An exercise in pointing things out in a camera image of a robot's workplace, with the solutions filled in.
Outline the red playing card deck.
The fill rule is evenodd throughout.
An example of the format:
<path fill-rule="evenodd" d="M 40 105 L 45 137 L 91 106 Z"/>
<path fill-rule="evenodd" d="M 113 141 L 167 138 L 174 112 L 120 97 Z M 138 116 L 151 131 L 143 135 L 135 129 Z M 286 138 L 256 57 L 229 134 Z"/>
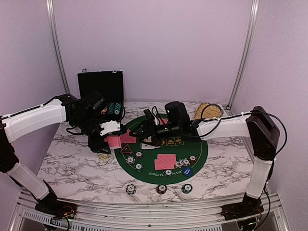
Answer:
<path fill-rule="evenodd" d="M 120 136 L 108 136 L 104 139 L 108 143 L 110 149 L 121 148 L 121 139 Z"/>

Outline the teal chip stack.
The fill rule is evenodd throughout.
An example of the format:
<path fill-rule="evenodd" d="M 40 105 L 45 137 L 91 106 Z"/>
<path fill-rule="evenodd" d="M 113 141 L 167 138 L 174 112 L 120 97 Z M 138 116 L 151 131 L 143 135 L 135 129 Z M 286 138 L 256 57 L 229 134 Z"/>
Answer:
<path fill-rule="evenodd" d="M 181 188 L 181 191 L 184 193 L 184 194 L 188 194 L 192 191 L 193 187 L 191 184 L 184 184 Z"/>

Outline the blue small blind button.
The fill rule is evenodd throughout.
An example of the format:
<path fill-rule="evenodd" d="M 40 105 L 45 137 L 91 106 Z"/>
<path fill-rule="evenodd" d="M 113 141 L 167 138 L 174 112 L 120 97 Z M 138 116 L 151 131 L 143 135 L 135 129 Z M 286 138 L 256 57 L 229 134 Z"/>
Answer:
<path fill-rule="evenodd" d="M 190 168 L 190 167 L 185 167 L 183 170 L 182 170 L 182 174 L 186 177 L 190 177 L 193 175 L 193 169 Z"/>

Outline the red card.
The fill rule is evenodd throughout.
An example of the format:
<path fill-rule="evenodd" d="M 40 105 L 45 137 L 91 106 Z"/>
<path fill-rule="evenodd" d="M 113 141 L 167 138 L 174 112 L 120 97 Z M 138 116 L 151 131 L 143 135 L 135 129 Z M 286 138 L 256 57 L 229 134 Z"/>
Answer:
<path fill-rule="evenodd" d="M 158 154 L 157 159 L 171 160 L 174 164 L 176 164 L 177 161 L 175 154 Z"/>
<path fill-rule="evenodd" d="M 165 118 L 159 118 L 158 121 L 159 121 L 159 124 L 160 124 L 160 125 L 163 125 L 163 124 L 167 124 L 167 123 L 168 123 L 168 119 L 165 119 Z"/>
<path fill-rule="evenodd" d="M 121 139 L 121 141 L 123 143 L 136 143 L 137 142 L 137 138 L 136 137 L 132 137 L 132 136 L 125 136 Z"/>

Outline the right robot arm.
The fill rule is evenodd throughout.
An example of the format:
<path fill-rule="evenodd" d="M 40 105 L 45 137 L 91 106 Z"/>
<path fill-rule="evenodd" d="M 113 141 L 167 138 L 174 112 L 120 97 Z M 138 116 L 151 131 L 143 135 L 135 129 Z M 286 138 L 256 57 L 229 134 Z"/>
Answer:
<path fill-rule="evenodd" d="M 146 119 L 129 134 L 140 141 L 151 138 L 152 146 L 158 146 L 163 139 L 175 136 L 190 142 L 226 137 L 246 137 L 251 140 L 254 166 L 243 201 L 238 203 L 238 211 L 244 216 L 250 215 L 261 203 L 260 197 L 278 153 L 280 130 L 273 121 L 274 115 L 267 113 L 263 107 L 256 106 L 253 110 L 238 115 L 190 120 L 184 103 L 179 101 L 167 103 L 165 111 L 168 122 L 157 124 L 154 120 L 160 115 L 146 109 Z"/>

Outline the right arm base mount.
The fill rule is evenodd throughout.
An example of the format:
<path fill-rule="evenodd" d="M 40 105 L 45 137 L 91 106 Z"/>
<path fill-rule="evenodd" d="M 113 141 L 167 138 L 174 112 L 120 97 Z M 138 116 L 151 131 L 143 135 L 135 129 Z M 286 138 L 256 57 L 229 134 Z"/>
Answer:
<path fill-rule="evenodd" d="M 253 207 L 252 205 L 245 205 L 243 202 L 223 205 L 221 209 L 222 211 L 220 214 L 225 220 L 245 218 L 264 212 L 262 205 L 257 204 L 257 206 Z"/>

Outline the red chips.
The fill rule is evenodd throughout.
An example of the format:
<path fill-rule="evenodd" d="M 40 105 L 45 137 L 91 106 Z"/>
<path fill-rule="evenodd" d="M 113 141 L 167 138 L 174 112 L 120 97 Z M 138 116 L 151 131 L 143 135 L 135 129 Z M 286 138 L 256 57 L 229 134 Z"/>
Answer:
<path fill-rule="evenodd" d="M 136 158 L 142 158 L 143 152 L 138 151 L 138 152 L 135 153 L 135 156 L 136 156 Z"/>
<path fill-rule="evenodd" d="M 192 155 L 189 157 L 190 162 L 195 163 L 197 161 L 197 157 Z"/>

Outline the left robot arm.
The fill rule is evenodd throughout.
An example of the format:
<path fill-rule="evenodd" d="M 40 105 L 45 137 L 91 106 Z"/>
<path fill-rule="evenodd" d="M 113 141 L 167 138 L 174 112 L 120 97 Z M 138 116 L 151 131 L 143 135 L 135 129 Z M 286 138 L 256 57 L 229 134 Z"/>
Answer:
<path fill-rule="evenodd" d="M 36 208 L 39 211 L 62 215 L 65 209 L 74 207 L 74 204 L 59 201 L 51 186 L 24 163 L 25 156 L 30 160 L 43 156 L 36 148 L 48 141 L 48 136 L 40 134 L 28 144 L 15 146 L 14 143 L 28 134 L 42 133 L 49 126 L 69 122 L 72 127 L 79 128 L 82 135 L 88 137 L 91 151 L 102 151 L 108 148 L 104 138 L 120 130 L 119 122 L 103 118 L 102 111 L 107 111 L 108 108 L 109 102 L 94 91 L 83 99 L 71 94 L 54 96 L 45 103 L 2 116 L 0 171 L 32 194 L 37 200 Z"/>

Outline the red black chip stack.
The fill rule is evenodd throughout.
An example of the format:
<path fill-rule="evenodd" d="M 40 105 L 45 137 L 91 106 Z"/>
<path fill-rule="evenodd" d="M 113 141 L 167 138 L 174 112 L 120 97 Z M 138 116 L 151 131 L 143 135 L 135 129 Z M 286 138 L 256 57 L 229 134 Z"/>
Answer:
<path fill-rule="evenodd" d="M 167 191 L 167 186 L 164 185 L 164 184 L 159 184 L 157 187 L 156 187 L 156 192 L 158 194 L 165 194 Z"/>

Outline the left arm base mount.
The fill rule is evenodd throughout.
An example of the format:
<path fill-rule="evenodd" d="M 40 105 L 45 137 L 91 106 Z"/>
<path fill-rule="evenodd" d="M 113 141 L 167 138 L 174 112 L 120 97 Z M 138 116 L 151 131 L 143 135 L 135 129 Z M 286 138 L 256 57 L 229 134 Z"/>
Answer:
<path fill-rule="evenodd" d="M 37 203 L 35 209 L 43 213 L 54 215 L 54 219 L 73 219 L 77 211 L 77 205 L 69 202 L 56 201 L 55 204 L 49 204 L 46 206 Z"/>

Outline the black triangular dealer button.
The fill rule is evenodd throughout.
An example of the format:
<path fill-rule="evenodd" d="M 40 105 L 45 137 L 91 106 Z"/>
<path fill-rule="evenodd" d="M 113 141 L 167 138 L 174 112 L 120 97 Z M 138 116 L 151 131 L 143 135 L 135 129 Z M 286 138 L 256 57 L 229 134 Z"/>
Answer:
<path fill-rule="evenodd" d="M 120 153 L 121 153 L 121 154 L 132 154 L 133 151 L 132 151 L 132 149 L 130 148 L 130 146 L 129 146 L 128 144 L 126 144 L 126 145 L 124 146 L 124 148 L 121 149 Z"/>

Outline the white chips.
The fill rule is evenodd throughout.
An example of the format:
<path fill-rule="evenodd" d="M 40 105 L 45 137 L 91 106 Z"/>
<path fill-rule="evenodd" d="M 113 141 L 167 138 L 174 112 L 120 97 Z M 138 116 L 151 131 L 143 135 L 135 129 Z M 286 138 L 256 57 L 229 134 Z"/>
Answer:
<path fill-rule="evenodd" d="M 135 163 L 135 158 L 133 156 L 128 156 L 126 159 L 126 162 L 130 165 L 133 165 Z"/>
<path fill-rule="evenodd" d="M 175 168 L 188 167 L 189 165 L 190 165 L 189 159 L 184 158 L 176 161 Z"/>

